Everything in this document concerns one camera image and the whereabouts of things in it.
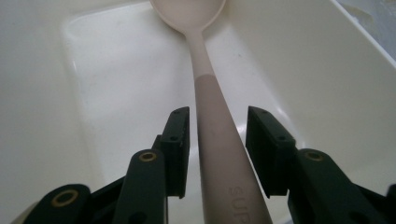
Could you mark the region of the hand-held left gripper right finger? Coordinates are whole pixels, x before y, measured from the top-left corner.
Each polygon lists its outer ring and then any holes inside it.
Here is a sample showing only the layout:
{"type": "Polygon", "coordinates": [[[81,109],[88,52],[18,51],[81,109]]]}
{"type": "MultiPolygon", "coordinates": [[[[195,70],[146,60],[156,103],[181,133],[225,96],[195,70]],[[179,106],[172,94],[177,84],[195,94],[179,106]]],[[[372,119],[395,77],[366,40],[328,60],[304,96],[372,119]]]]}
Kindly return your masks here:
{"type": "Polygon", "coordinates": [[[247,110],[246,147],[265,195],[284,196],[288,191],[288,162],[296,141],[269,112],[256,106],[247,110]]]}

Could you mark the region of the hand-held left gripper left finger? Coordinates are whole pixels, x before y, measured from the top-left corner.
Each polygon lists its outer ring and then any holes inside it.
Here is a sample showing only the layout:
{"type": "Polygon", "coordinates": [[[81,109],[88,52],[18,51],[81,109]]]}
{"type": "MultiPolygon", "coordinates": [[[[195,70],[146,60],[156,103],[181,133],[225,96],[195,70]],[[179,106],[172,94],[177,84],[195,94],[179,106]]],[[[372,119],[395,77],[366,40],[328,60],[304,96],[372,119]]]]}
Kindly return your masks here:
{"type": "Polygon", "coordinates": [[[166,194],[185,197],[190,156],[190,108],[172,111],[152,146],[164,155],[166,194]]]}

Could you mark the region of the cream spoon with taupe handle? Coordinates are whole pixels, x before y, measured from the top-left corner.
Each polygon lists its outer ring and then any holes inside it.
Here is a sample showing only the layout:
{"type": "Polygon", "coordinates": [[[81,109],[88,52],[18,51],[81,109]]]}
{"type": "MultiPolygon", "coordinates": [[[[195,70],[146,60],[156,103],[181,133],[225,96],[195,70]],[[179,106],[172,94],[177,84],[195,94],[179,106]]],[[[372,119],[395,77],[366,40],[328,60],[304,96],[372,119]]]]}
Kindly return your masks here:
{"type": "Polygon", "coordinates": [[[226,0],[150,0],[186,37],[194,80],[205,224],[272,224],[259,183],[210,62],[203,31],[226,0]]]}

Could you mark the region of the white plastic basket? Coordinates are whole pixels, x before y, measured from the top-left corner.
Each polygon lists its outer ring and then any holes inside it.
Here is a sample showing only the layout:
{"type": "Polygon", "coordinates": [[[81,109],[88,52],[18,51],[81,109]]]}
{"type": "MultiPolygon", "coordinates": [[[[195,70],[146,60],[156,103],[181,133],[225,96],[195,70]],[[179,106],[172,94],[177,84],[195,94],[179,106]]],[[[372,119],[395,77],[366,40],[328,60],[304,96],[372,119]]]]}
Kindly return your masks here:
{"type": "MultiPolygon", "coordinates": [[[[396,61],[347,0],[227,0],[206,47],[237,129],[270,111],[355,183],[396,183],[396,61]]],[[[0,0],[0,224],[123,176],[193,106],[184,38],[149,0],[0,0]]]]}

